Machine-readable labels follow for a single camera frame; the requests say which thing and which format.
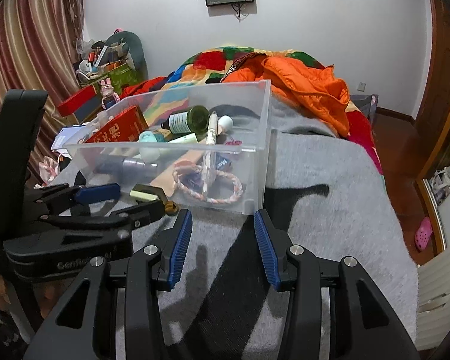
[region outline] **wooden door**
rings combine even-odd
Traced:
[[[450,12],[431,0],[433,40],[425,93],[415,121],[427,155],[434,150],[450,114]]]

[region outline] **orange jacket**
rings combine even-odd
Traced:
[[[271,80],[272,91],[305,116],[320,118],[336,135],[346,137],[349,125],[345,109],[350,101],[347,84],[334,76],[334,67],[315,69],[298,59],[258,55],[224,79],[236,81]]]

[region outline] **toy figurine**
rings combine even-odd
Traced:
[[[116,94],[115,90],[112,86],[112,81],[110,78],[100,81],[100,84],[102,85],[100,89],[100,93],[102,93],[102,108],[108,109],[112,105],[115,105],[120,101],[119,95]]]

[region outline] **green glass bottle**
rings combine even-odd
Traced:
[[[195,105],[173,112],[166,122],[162,123],[162,128],[170,130],[173,134],[205,134],[208,129],[209,112],[202,105]]]

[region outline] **clear plastic storage box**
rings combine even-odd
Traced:
[[[163,188],[169,199],[178,204],[253,214],[263,206],[270,145],[270,89],[271,82],[264,80],[181,86],[127,97],[100,112],[66,142],[65,148],[90,184],[117,182],[125,193],[136,184],[153,185]],[[171,112],[198,104],[210,112],[216,111],[219,117],[228,115],[233,119],[233,129],[217,137],[216,145],[79,143],[90,137],[94,129],[104,126],[111,116],[132,105],[140,107],[150,130],[156,130]],[[156,149],[160,149],[157,160],[142,160],[140,153]],[[201,166],[207,152],[216,155],[223,173],[210,185],[205,199],[203,195],[198,197],[202,192],[197,187],[200,174],[194,165]]]

